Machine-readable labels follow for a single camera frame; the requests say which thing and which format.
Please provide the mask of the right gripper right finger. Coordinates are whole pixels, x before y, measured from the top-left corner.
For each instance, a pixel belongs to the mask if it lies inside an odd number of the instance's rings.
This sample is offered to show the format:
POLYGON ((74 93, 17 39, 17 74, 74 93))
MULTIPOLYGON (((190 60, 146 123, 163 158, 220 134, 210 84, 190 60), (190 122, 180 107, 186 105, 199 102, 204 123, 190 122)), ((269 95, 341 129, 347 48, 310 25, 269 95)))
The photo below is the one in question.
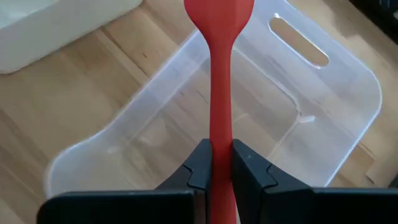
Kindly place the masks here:
POLYGON ((242 141, 233 141, 231 179, 241 224, 312 224, 312 188, 269 162, 242 141))

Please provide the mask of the red silicone spatula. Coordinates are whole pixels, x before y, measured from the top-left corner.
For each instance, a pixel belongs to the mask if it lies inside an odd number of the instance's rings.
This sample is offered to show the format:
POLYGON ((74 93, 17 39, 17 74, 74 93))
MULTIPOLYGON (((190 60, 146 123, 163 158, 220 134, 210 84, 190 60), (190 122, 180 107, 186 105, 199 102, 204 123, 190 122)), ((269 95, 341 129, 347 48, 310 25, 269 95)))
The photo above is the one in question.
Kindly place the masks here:
POLYGON ((236 38, 251 17, 254 1, 184 0, 189 18, 203 35, 210 51, 210 224, 236 224, 236 201, 231 181, 231 54, 236 38))

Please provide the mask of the black aluminium table frame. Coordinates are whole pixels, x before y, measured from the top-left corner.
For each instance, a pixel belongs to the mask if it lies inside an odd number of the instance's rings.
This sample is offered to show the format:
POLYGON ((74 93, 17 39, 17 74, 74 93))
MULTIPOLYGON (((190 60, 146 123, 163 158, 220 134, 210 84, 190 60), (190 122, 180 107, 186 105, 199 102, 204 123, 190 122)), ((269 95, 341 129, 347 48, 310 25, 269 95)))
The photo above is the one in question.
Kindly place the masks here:
POLYGON ((398 32, 398 0, 349 0, 379 28, 398 32))

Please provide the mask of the clear plastic bin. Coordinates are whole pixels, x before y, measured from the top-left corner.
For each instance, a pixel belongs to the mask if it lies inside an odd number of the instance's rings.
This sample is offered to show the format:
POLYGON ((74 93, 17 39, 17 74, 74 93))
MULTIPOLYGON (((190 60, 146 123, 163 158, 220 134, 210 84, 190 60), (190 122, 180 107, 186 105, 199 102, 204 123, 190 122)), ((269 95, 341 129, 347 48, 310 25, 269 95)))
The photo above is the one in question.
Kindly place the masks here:
MULTIPOLYGON (((154 189, 209 135, 210 55, 195 30, 103 130, 49 165, 47 197, 154 189)), ((286 0, 256 0, 231 56, 233 136, 327 186, 381 109, 376 76, 286 0)))

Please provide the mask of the white plastic bin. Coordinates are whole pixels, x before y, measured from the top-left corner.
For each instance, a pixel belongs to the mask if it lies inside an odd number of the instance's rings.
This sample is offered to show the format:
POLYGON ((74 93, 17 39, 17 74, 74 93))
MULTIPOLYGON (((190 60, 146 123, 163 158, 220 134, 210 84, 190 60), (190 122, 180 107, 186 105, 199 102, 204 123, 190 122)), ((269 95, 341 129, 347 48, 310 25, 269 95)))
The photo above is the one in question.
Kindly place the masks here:
POLYGON ((12 73, 143 0, 0 0, 0 74, 12 73))

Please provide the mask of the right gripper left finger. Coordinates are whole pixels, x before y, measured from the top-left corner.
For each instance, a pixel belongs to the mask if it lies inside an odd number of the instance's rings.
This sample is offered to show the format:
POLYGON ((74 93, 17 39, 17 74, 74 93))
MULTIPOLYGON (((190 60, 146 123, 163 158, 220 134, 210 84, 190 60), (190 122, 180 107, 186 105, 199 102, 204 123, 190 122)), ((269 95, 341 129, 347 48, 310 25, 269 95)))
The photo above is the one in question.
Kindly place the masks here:
POLYGON ((166 224, 210 224, 212 148, 202 139, 187 159, 157 190, 170 195, 166 224))

